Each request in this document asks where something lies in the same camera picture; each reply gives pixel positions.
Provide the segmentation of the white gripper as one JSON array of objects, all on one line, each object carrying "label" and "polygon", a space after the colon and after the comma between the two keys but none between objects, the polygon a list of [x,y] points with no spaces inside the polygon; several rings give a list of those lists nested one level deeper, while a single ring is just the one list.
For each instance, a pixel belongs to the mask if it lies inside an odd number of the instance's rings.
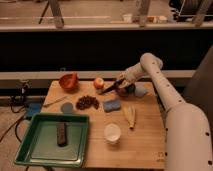
[{"label": "white gripper", "polygon": [[121,82],[119,88],[128,87],[129,85],[139,80],[142,77],[142,75],[143,70],[140,63],[137,63],[136,65],[127,68],[117,77],[117,81]]}]

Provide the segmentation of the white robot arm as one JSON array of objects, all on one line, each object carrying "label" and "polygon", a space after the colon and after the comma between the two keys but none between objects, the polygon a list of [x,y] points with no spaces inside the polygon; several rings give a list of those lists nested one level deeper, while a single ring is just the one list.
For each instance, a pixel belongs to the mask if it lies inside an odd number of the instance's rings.
[{"label": "white robot arm", "polygon": [[188,103],[161,71],[163,62],[152,53],[127,68],[118,80],[120,88],[147,74],[166,110],[164,171],[213,171],[213,151],[208,118],[202,109]]}]

